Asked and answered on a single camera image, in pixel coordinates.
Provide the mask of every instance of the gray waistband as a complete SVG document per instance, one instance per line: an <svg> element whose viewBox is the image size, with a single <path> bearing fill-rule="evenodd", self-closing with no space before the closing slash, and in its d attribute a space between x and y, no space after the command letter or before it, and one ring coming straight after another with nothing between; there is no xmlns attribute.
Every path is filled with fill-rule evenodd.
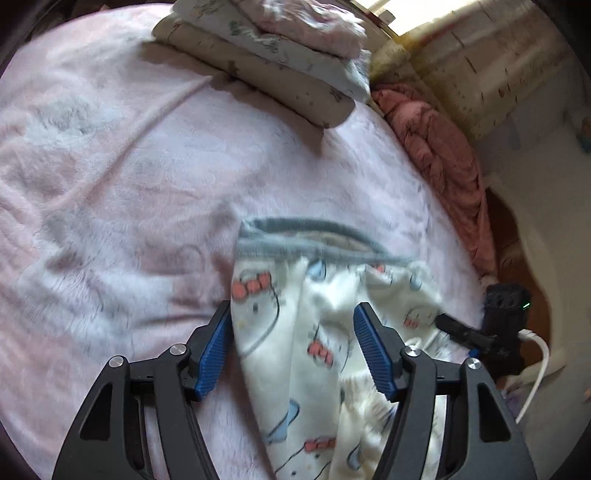
<svg viewBox="0 0 591 480"><path fill-rule="evenodd" d="M356 251L322 241L294 236L296 232L325 232L350 238L368 247ZM240 226L236 258L277 258L296 260L307 257L346 264L408 264L412 259L395 257L382 245L355 228L327 220L306 218L247 219Z"/></svg>

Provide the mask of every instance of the blue gripper pad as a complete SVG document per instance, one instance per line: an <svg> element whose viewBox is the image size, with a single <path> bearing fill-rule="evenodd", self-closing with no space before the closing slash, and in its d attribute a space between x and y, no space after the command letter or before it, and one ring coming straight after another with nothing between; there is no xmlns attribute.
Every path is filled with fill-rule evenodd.
<svg viewBox="0 0 591 480"><path fill-rule="evenodd" d="M226 354L232 343L232 318L230 309L217 324L199 360L199 377L195 385L195 395L201 401L216 386L217 379L222 373Z"/></svg>
<svg viewBox="0 0 591 480"><path fill-rule="evenodd" d="M378 332L361 305L357 305L353 311L353 329L368 364L369 372L374 379L375 388L391 401L397 391L393 380L392 361L386 353Z"/></svg>

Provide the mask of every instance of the red blanket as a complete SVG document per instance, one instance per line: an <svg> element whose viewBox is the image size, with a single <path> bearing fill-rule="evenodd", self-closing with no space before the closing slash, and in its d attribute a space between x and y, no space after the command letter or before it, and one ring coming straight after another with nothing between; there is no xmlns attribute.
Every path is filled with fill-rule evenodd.
<svg viewBox="0 0 591 480"><path fill-rule="evenodd" d="M482 173L464 134L409 85L379 85L372 97L451 217L478 273L495 273Z"/></svg>

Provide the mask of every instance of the bed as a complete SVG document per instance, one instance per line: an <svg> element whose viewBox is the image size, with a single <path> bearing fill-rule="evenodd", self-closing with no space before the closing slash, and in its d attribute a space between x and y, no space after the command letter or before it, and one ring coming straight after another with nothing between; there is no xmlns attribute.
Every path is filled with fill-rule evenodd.
<svg viewBox="0 0 591 480"><path fill-rule="evenodd" d="M245 217L354 226L424 260L445 309L480 321L469 257L379 115L357 103L339 127L315 127L153 42L169 11L70 22L0 79L0 421L41 480L112 355L156 356L229 297ZM235 354L196 408L220 478L272 478Z"/></svg>

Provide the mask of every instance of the red bow print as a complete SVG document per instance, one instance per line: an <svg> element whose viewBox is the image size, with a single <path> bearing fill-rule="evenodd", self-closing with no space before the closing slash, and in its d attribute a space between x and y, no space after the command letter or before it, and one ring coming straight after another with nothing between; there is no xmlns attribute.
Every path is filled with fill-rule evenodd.
<svg viewBox="0 0 591 480"><path fill-rule="evenodd" d="M271 273L263 272L259 273L256 278L241 282L240 280L234 280L232 282L232 300L243 302L249 295L256 295L271 288Z"/></svg>
<svg viewBox="0 0 591 480"><path fill-rule="evenodd" d="M333 353L324 345L322 345L322 343L320 343L318 340L314 340L308 345L308 355L324 360L324 364L328 368L332 367L333 365Z"/></svg>
<svg viewBox="0 0 591 480"><path fill-rule="evenodd" d="M328 450L336 447L336 438L334 437L318 437L314 440L304 442L304 451L312 453L316 450Z"/></svg>
<svg viewBox="0 0 591 480"><path fill-rule="evenodd" d="M406 320L404 320L404 326L408 327L408 328L412 328L413 330L418 328L419 325L420 325L419 322L417 322L416 320L411 320L408 317L406 317Z"/></svg>

